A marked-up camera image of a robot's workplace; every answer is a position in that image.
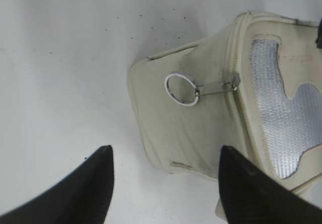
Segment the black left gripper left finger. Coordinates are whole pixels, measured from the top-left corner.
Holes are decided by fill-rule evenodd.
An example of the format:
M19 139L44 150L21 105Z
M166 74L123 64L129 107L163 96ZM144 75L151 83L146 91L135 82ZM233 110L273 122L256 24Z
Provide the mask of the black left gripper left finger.
M110 145L31 201L1 215L1 223L104 223L114 189Z

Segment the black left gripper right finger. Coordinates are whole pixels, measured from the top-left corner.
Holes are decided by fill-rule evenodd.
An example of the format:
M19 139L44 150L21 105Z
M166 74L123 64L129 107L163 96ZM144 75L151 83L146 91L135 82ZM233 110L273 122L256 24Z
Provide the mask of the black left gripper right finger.
M321 223L321 209L287 190L232 146L221 148L219 196L228 223Z

